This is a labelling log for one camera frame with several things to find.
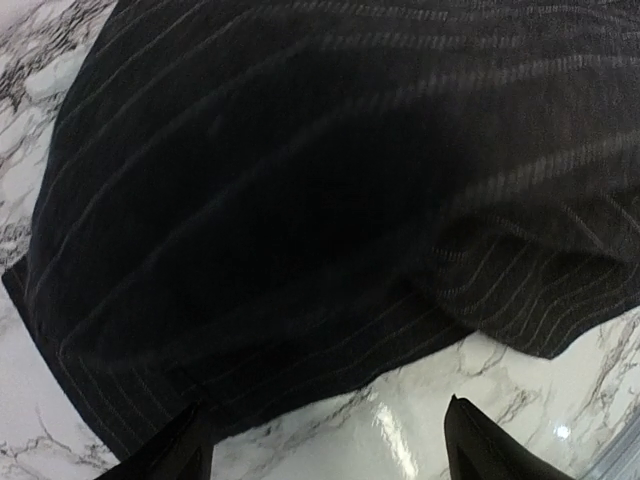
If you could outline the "black pinstriped shirt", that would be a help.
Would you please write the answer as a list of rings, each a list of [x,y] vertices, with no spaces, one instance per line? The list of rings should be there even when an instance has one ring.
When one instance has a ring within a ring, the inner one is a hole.
[[[639,302],[635,1],[120,1],[5,285],[119,459]]]

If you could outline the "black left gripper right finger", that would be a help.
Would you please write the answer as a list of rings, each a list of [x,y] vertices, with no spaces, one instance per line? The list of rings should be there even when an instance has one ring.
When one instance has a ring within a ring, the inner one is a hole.
[[[451,398],[444,435],[452,480],[572,479],[524,448],[466,398]]]

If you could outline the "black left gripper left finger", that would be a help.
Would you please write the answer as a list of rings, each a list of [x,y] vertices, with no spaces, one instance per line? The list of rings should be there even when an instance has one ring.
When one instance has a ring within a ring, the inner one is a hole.
[[[102,480],[205,480],[211,476],[214,435],[201,404],[192,404]]]

